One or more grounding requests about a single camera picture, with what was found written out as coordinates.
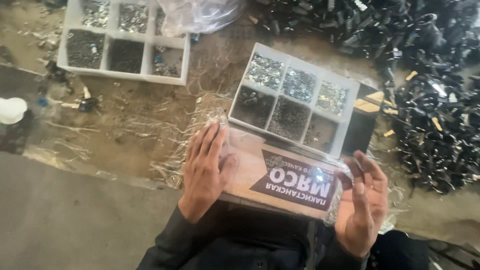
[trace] white plastic tray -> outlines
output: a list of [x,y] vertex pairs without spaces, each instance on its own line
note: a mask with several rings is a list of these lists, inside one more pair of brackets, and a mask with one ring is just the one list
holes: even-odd
[[[118,29],[119,16],[120,16],[120,4],[129,3],[137,5],[148,5],[148,24],[145,34],[130,33],[126,31],[120,31]],[[82,25],[82,17],[84,15],[83,0],[69,0],[67,10],[65,13],[65,23],[62,35],[60,37],[59,55],[57,65],[60,68],[68,70],[69,72],[84,75],[97,75],[112,77],[118,79],[130,79],[138,81],[147,81],[159,84],[169,85],[186,85],[188,63],[190,58],[190,34],[186,34],[185,37],[164,37],[156,36],[156,11],[159,5],[156,0],[110,0],[110,10],[108,14],[108,22],[106,29],[96,27],[86,27]],[[94,33],[105,34],[104,49],[102,55],[102,61],[99,69],[79,68],[68,65],[67,59],[67,40],[68,32],[70,29],[82,29],[92,31]],[[117,72],[109,70],[110,67],[110,45],[113,39],[125,39],[132,41],[140,41],[144,43],[144,54],[142,57],[142,67],[140,74]],[[158,76],[152,74],[153,65],[153,50],[154,47],[160,45],[173,49],[182,49],[183,57],[180,71],[180,78]]]
[[[282,79],[281,79],[280,85],[278,86],[278,89],[272,90],[268,87],[265,87],[261,84],[255,83],[255,82],[252,82],[252,81],[245,78],[247,70],[248,70],[248,68],[250,66],[250,63],[252,61],[253,54],[255,52],[258,52],[258,53],[262,54],[264,57],[268,57],[270,59],[273,59],[273,60],[276,60],[276,61],[281,61],[281,62],[284,63],[285,67],[284,67],[284,70],[283,70]],[[285,79],[285,74],[287,72],[288,67],[292,67],[292,68],[295,68],[295,69],[302,70],[306,73],[311,73],[311,74],[316,75],[317,80],[315,82],[315,86],[314,86],[314,89],[313,89],[313,96],[312,96],[312,100],[310,101],[310,103],[306,103],[306,102],[303,102],[303,101],[298,100],[296,98],[293,98],[293,97],[290,97],[290,96],[287,96],[287,95],[283,94],[282,85],[283,85],[283,81]],[[345,106],[344,106],[344,109],[343,109],[343,112],[342,112],[341,116],[338,116],[334,113],[331,113],[329,111],[318,108],[316,106],[316,103],[318,101],[318,95],[319,95],[319,92],[320,92],[320,87],[321,87],[323,81],[327,81],[327,82],[330,82],[332,84],[339,85],[342,88],[348,89]],[[252,90],[255,90],[255,91],[264,93],[266,95],[270,95],[270,96],[275,97],[275,101],[274,101],[274,104],[272,106],[272,109],[270,110],[267,123],[263,128],[253,126],[251,124],[245,123],[245,122],[243,122],[239,119],[236,119],[236,118],[232,117],[232,112],[235,109],[235,104],[237,102],[237,98],[238,98],[238,95],[240,93],[240,89],[241,89],[242,86],[246,86],[246,87],[248,87]],[[263,44],[256,43],[255,47],[253,48],[252,55],[250,56],[248,66],[245,69],[245,73],[243,74],[243,79],[242,79],[242,81],[239,85],[239,88],[237,89],[237,93],[236,93],[235,98],[233,100],[232,107],[230,108],[230,113],[228,115],[228,119],[229,119],[229,121],[231,121],[233,123],[237,123],[239,125],[242,125],[244,127],[249,128],[249,129],[278,137],[278,138],[280,138],[280,139],[282,139],[282,140],[284,140],[284,141],[286,141],[286,142],[288,142],[292,145],[295,145],[295,146],[300,147],[302,149],[308,150],[310,152],[313,152],[313,153],[316,153],[316,154],[319,154],[319,155],[322,155],[322,156],[326,156],[326,157],[339,158],[340,153],[342,151],[343,141],[345,140],[345,135],[347,133],[348,124],[350,123],[350,118],[352,116],[353,105],[354,105],[355,99],[357,97],[359,88],[360,88],[360,83],[358,83],[358,82],[355,82],[353,80],[349,80],[345,77],[342,77],[340,75],[332,73],[332,72],[330,72],[326,69],[317,67],[317,66],[312,65],[310,63],[307,63],[305,61],[302,61],[298,58],[295,58],[295,57],[292,57],[290,55],[279,52],[277,50],[274,50],[274,49],[272,49],[270,47],[267,47]],[[280,97],[280,96],[285,97],[285,98],[287,98],[291,101],[294,101],[298,104],[302,104],[305,107],[308,107],[309,110],[310,110],[310,115],[308,117],[308,121],[307,121],[305,127],[303,128],[303,133],[302,133],[301,139],[299,141],[293,141],[293,140],[290,140],[288,138],[285,138],[285,137],[279,136],[275,133],[267,131],[267,128],[270,124],[270,121],[272,120],[274,110],[276,108],[278,97]],[[306,146],[306,145],[303,144],[303,142],[305,140],[305,136],[307,134],[309,124],[310,124],[310,120],[312,118],[312,114],[314,114],[314,113],[316,115],[322,117],[322,118],[325,118],[325,119],[330,120],[330,121],[337,124],[336,131],[335,131],[335,136],[334,136],[334,139],[333,139],[333,142],[332,142],[332,146],[330,148],[330,152],[328,152],[328,153],[323,152],[323,151],[318,150],[318,149],[315,149],[315,148],[312,148],[312,147],[309,147],[309,146]]]

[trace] dirty floor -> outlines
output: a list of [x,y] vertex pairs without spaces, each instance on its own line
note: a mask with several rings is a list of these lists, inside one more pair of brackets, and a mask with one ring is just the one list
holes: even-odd
[[0,269],[135,269],[180,191],[148,190],[0,153]]

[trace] cardboard box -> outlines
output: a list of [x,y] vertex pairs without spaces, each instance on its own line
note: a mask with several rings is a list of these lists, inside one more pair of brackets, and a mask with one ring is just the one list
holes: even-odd
[[293,213],[324,219],[337,190],[335,166],[270,145],[248,132],[229,129],[229,151],[240,167],[225,192]]

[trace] black sleeve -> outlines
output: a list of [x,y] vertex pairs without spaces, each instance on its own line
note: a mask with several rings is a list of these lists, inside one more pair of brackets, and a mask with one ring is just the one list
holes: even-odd
[[320,225],[317,227],[315,253],[316,270],[365,270],[370,254],[359,259],[344,250],[336,239],[335,229]]
[[163,232],[155,238],[155,246],[147,250],[137,270],[180,268],[190,253],[195,226],[188,223],[177,206]]
[[367,267],[368,256],[365,259],[353,257],[347,251],[344,251],[338,241],[335,239],[326,249],[326,254],[317,265],[317,270],[330,269],[349,269],[349,270],[365,270]]

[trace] person's left hand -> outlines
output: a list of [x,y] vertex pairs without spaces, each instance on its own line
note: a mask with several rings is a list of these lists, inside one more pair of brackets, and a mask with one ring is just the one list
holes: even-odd
[[227,127],[219,122],[207,124],[192,137],[183,167],[185,193],[179,201],[182,215],[197,223],[218,199],[230,178],[235,175],[238,160],[228,155],[219,161]]

